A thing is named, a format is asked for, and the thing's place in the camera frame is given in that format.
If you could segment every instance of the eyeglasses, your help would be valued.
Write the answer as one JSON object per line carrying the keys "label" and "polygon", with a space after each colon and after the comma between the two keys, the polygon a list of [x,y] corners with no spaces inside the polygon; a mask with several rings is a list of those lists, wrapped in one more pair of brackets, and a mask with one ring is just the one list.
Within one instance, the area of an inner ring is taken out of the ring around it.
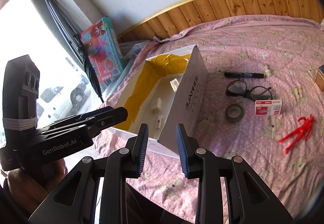
{"label": "eyeglasses", "polygon": [[251,90],[247,89],[247,85],[244,81],[234,80],[227,86],[226,95],[227,96],[242,96],[243,98],[248,98],[250,100],[272,100],[271,87],[265,88],[262,86],[256,86]]}

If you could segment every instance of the eyeglass lens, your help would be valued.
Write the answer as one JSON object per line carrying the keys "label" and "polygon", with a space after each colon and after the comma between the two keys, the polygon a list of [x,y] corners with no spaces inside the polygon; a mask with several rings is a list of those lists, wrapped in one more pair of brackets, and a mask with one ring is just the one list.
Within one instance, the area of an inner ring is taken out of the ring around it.
{"label": "eyeglass lens", "polygon": [[228,85],[228,90],[233,93],[242,94],[246,91],[246,83],[235,80]]}
{"label": "eyeglass lens", "polygon": [[271,92],[264,87],[255,87],[251,90],[251,98],[254,100],[270,100]]}

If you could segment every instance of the window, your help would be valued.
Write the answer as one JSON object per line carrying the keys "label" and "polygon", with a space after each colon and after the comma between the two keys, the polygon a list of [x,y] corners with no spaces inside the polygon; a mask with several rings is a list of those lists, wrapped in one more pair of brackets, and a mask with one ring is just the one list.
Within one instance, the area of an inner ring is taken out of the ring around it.
{"label": "window", "polygon": [[36,113],[38,119],[41,117],[43,112],[44,112],[44,108],[38,102],[36,102]]}
{"label": "window", "polygon": [[[1,90],[9,60],[28,54],[40,71],[36,103],[39,128],[74,114],[95,110],[101,105],[86,74],[52,35],[30,0],[10,0],[0,10],[0,38]],[[5,144],[2,92],[0,104],[1,147]]]}
{"label": "window", "polygon": [[63,87],[55,87],[55,88],[48,88],[44,90],[44,92],[41,94],[40,98],[45,101],[46,103],[49,103],[57,94],[61,92]]}

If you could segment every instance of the toy box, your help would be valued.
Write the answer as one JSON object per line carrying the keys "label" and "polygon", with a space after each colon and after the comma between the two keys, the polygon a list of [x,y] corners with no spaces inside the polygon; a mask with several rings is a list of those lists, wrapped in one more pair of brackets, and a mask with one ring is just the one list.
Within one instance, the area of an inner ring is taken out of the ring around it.
{"label": "toy box", "polygon": [[81,37],[99,82],[123,72],[125,62],[109,17],[103,17],[101,21],[82,32]]}
{"label": "toy box", "polygon": [[280,115],[282,107],[281,100],[257,100],[254,105],[254,115],[272,116]]}

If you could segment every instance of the white strap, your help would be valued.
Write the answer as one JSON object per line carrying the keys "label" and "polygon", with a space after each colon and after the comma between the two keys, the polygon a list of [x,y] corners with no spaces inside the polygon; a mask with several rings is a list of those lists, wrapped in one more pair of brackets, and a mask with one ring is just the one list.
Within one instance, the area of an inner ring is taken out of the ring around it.
{"label": "white strap", "polygon": [[8,130],[23,131],[30,128],[37,128],[38,118],[31,119],[8,119],[2,118],[3,127]]}

